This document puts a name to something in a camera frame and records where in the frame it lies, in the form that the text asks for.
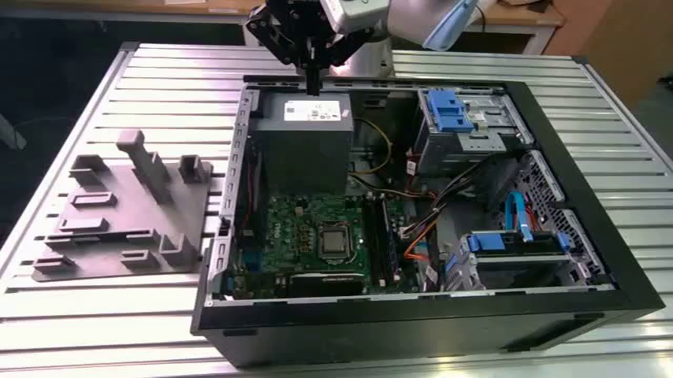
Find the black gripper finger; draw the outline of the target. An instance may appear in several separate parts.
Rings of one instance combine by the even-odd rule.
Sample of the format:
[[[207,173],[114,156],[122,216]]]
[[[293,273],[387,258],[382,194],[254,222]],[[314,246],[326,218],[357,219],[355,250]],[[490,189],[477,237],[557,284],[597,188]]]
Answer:
[[[294,65],[305,77],[306,94],[314,95],[314,59],[311,57],[313,40],[290,39],[281,30],[279,21],[267,7],[258,7],[250,14],[245,27],[253,36],[285,65]]]
[[[325,70],[341,66],[367,42],[370,31],[354,31],[341,38],[314,37],[314,96],[319,96]]]

